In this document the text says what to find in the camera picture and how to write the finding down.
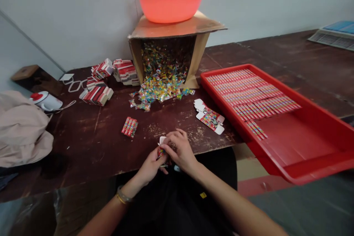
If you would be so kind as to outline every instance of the white electric kettle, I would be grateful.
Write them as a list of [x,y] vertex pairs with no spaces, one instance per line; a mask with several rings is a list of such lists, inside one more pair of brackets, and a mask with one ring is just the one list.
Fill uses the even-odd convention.
[[57,111],[63,106],[63,102],[50,95],[48,91],[33,93],[29,100],[48,112]]

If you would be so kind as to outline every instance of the black pants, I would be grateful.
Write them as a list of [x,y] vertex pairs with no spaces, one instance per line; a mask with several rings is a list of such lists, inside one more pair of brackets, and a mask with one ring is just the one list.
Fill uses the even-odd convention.
[[[197,155],[197,160],[237,189],[237,167],[232,148]],[[203,187],[171,166],[168,172],[166,176],[159,171],[140,191],[115,235],[232,235],[231,225]],[[117,185],[125,183],[131,175],[120,176]]]

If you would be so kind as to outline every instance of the dark brown tabletop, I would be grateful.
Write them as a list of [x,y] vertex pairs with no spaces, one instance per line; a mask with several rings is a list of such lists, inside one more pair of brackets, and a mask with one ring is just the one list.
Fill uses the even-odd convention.
[[[354,53],[307,41],[313,33],[208,47],[199,73],[251,63],[338,117],[354,114]],[[71,72],[75,80],[90,75],[89,68]],[[108,86],[114,95],[104,107],[88,105],[78,99],[80,92],[68,93],[64,87],[64,105],[72,100],[77,103],[56,114],[49,123],[53,152],[39,163],[18,169],[19,176],[0,192],[0,202],[138,169],[156,147],[159,136],[175,127],[188,132],[196,154],[242,141],[228,122],[219,136],[195,118],[193,101],[197,98],[219,111],[203,88],[181,101],[154,103],[151,112],[144,112],[130,108],[128,103],[128,94],[138,87],[123,86],[113,77]],[[127,116],[139,122],[133,141],[120,132]]]

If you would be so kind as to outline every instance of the wrist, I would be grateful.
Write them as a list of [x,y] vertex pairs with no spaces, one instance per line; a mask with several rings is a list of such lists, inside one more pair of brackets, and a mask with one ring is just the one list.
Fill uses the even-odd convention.
[[133,198],[143,187],[144,185],[138,180],[135,175],[121,188],[121,191],[125,196]]
[[202,163],[196,162],[196,164],[187,171],[187,174],[194,180],[198,181],[202,178],[204,169],[205,166]]

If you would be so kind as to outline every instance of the red cap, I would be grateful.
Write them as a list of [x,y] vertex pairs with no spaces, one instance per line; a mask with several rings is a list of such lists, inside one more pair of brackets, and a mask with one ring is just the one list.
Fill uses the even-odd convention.
[[33,101],[37,101],[37,100],[39,100],[41,97],[43,97],[43,94],[33,93],[33,94],[31,95],[31,98],[33,99]]

